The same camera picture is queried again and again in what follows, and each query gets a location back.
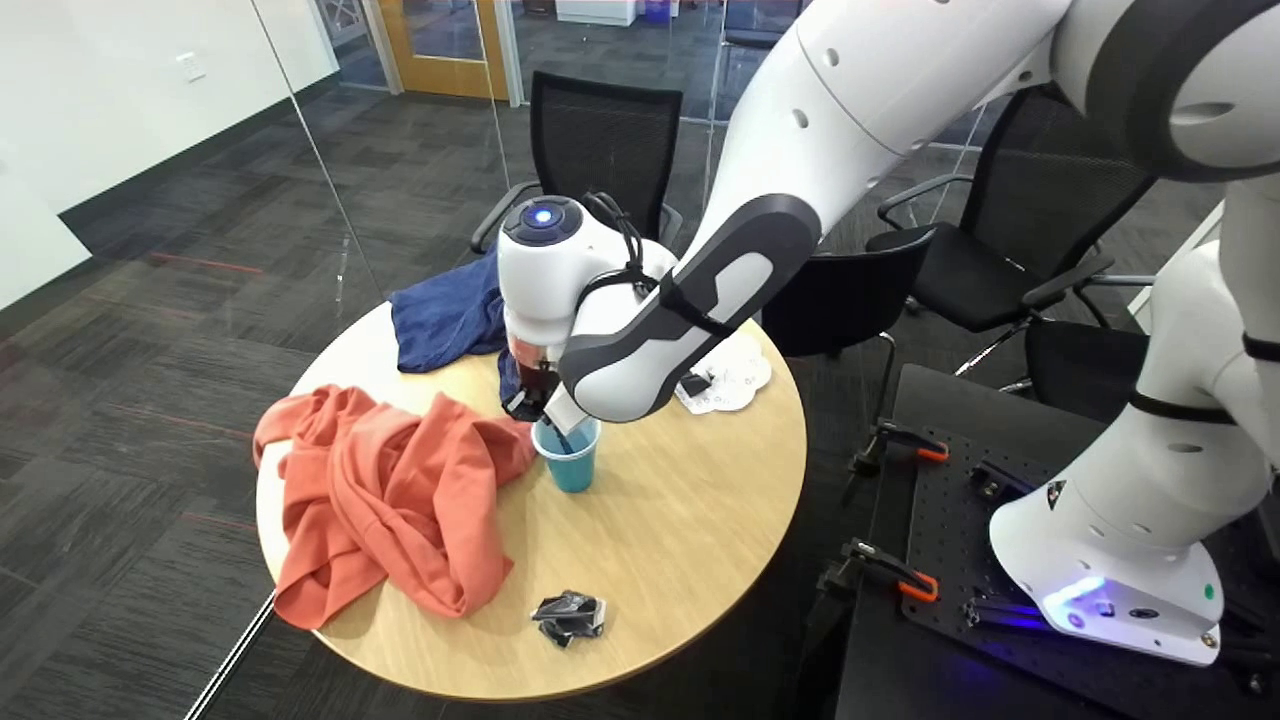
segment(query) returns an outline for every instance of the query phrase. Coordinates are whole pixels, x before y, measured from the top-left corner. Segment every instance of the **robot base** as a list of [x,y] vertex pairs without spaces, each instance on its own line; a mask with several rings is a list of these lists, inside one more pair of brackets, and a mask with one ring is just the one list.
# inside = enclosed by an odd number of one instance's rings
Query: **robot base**
[[1020,584],[1040,617],[1075,638],[1114,644],[1175,664],[1221,655],[1226,587],[1205,544],[1160,563],[1133,563],[1060,527],[1043,485],[998,507],[987,524],[999,567]]

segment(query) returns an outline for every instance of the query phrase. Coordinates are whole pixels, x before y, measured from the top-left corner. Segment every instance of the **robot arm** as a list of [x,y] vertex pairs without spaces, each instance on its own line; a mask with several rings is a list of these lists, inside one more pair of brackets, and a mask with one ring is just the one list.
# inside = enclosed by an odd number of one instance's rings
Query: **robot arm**
[[1142,399],[1006,505],[994,548],[1054,628],[1212,664],[1226,597],[1202,534],[1249,513],[1280,462],[1280,100],[1261,80],[1276,65],[1280,0],[817,0],[744,90],[681,259],[617,250],[644,243],[572,198],[556,198],[562,232],[511,225],[511,344],[562,370],[562,428],[639,418],[906,152],[987,90],[1056,80],[1135,164],[1241,184],[1221,250],[1158,280]]
[[[500,238],[509,327],[516,344],[536,344],[529,354],[554,360],[572,395],[554,399],[554,418],[577,423],[577,409],[617,423],[656,410],[901,155],[1043,56],[1066,11],[1067,0],[817,0],[744,90],[692,249],[644,295],[597,283],[617,273],[589,250],[607,243],[597,225],[577,225],[592,238],[556,236],[582,243],[584,250],[568,254],[589,262],[564,273],[564,286],[532,273],[536,250],[564,259],[564,249],[511,228],[516,236]],[[529,309],[550,311],[523,305],[532,286],[564,295],[554,311],[556,327],[572,325],[562,344],[520,338],[532,327]]]

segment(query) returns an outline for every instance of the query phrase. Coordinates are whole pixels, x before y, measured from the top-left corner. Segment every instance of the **wall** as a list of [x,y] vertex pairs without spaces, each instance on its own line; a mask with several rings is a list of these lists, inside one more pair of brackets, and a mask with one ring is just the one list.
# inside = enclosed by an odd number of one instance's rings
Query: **wall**
[[[337,71],[311,0],[260,0],[287,80]],[[0,0],[0,309],[85,259],[58,213],[285,100],[253,0]]]

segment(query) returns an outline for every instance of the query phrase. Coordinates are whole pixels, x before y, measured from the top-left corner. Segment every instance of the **office chair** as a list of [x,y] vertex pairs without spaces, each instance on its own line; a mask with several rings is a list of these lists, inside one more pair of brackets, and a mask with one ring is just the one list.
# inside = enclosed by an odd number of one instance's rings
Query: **office chair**
[[786,354],[839,354],[853,344],[883,338],[883,370],[876,384],[876,423],[895,370],[895,338],[913,280],[930,254],[934,228],[901,232],[864,254],[812,254],[760,311],[760,327]]
[[[880,221],[901,228],[895,206],[955,180],[966,176],[894,196]],[[913,286],[919,309],[969,330],[1006,327],[955,375],[1067,293],[1105,325],[1079,286],[1114,262],[1096,243],[1151,180],[1124,164],[1060,90],[1015,90],[979,152],[960,225],[934,225],[938,238]]]
[[509,188],[476,225],[472,250],[494,250],[511,203],[532,193],[577,196],[607,193],[639,236],[667,238],[686,214],[664,203],[681,128],[681,90],[624,89],[532,71],[529,128],[536,180]]
[[1026,337],[1029,392],[1040,404],[1117,418],[1147,354],[1146,330],[1038,316]]

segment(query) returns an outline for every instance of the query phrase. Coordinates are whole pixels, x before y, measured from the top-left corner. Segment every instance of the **round table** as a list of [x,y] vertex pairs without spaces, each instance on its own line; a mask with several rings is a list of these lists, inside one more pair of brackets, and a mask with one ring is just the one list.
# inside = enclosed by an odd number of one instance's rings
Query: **round table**
[[[365,670],[462,700],[562,697],[639,670],[711,628],[769,567],[806,485],[806,410],[789,363],[769,337],[771,384],[732,417],[692,417],[681,399],[639,423],[599,432],[592,493],[564,497],[545,462],[500,493],[500,540],[511,577],[466,620],[418,609],[381,584],[317,634]],[[337,337],[298,392],[355,384],[369,395],[425,410],[450,392],[496,417],[496,360],[468,354],[433,375],[396,370],[389,305]],[[256,527],[270,572],[279,577],[287,534],[285,478],[274,444],[256,478]],[[529,620],[564,587],[607,605],[597,638],[556,649]]]

